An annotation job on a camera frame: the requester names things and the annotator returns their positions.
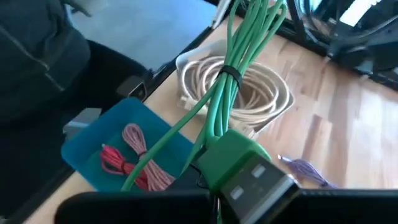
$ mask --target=coiled red wire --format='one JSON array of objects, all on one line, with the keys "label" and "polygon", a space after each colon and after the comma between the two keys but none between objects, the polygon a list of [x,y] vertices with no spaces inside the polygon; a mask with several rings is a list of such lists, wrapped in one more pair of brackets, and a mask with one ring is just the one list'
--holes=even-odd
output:
[{"label": "coiled red wire", "polygon": [[[145,156],[147,152],[146,142],[138,125],[128,124],[122,132],[122,137],[135,150],[140,159]],[[134,165],[126,162],[123,155],[111,146],[103,146],[100,157],[102,168],[110,174],[129,175],[134,169]],[[135,183],[142,190],[160,191],[165,190],[174,180],[173,176],[162,170],[153,160],[150,160]]]}]

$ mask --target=wooden desk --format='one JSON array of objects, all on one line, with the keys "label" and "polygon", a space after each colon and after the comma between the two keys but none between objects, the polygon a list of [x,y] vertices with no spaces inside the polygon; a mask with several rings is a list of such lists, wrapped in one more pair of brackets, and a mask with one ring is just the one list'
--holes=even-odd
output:
[{"label": "wooden desk", "polygon": [[[241,22],[236,19],[235,27]],[[226,21],[204,42],[226,37]],[[258,139],[273,157],[310,161],[328,180],[348,188],[398,188],[398,94],[357,75],[323,65],[322,58],[275,36],[257,61],[279,72],[295,96],[294,106]],[[176,107],[177,76],[166,79],[145,104],[174,125],[186,112]],[[202,123],[193,119],[182,134],[194,141]],[[58,205],[92,191],[74,173],[27,220],[52,223]]]}]

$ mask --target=black cable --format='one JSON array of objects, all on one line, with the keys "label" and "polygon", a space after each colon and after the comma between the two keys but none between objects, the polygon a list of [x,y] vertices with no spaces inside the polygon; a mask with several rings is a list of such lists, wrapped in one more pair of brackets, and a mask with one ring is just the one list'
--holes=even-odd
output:
[{"label": "black cable", "polygon": [[[307,19],[310,25],[313,26],[315,29],[319,30],[313,21],[312,12],[310,9],[310,0],[304,0],[304,11],[307,15]],[[358,44],[360,42],[365,42],[368,41],[372,35],[380,33],[390,28],[392,25],[394,25],[397,19],[398,15],[390,18],[386,22],[382,22],[381,24],[377,25],[376,27],[373,27],[372,29],[363,31],[360,34],[347,35],[347,36],[341,36],[341,35],[331,36],[330,39],[341,42],[342,44]]]}]

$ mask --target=pink wire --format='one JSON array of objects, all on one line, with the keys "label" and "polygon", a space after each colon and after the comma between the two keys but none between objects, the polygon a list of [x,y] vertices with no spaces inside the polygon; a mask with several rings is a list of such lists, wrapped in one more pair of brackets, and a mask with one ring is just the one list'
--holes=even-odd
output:
[{"label": "pink wire", "polygon": [[[141,128],[136,124],[128,124],[122,132],[122,137],[135,150],[141,160],[147,152]],[[165,190],[175,180],[173,176],[162,170],[152,159],[145,166],[144,172],[148,178],[149,191]]]}]

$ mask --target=blue container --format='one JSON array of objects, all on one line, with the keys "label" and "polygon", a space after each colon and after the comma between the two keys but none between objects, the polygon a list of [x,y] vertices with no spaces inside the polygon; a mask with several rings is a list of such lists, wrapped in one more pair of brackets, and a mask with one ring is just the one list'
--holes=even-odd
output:
[{"label": "blue container", "polygon": [[[170,129],[170,126],[135,98],[122,100],[98,120],[82,130],[62,147],[62,157],[98,191],[119,191],[126,176],[106,173],[101,167],[101,145],[119,149],[128,162],[137,164],[138,156],[122,139],[129,123],[142,129],[148,150]],[[154,157],[158,165],[174,177],[181,173],[192,143],[176,134]],[[132,191],[140,191],[136,186]]]}]

